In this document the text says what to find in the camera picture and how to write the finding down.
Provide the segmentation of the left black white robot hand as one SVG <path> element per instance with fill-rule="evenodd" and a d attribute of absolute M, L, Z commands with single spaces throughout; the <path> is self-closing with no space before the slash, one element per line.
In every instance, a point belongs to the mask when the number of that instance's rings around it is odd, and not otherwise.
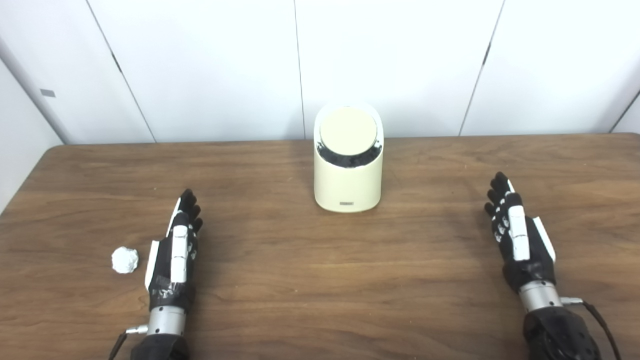
<path fill-rule="evenodd" d="M 144 284 L 150 297 L 149 310 L 175 306 L 190 312 L 194 305 L 195 258 L 203 220 L 192 189 L 176 201 L 166 235 L 151 242 Z"/>

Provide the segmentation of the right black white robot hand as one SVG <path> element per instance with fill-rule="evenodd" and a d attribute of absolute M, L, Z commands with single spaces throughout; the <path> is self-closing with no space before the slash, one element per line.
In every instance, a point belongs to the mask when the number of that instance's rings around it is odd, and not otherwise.
<path fill-rule="evenodd" d="M 526 214 L 521 195 L 512 182 L 498 171 L 490 181 L 485 212 L 503 259 L 506 283 L 518 292 L 533 281 L 556 284 L 556 252 L 539 217 Z"/>

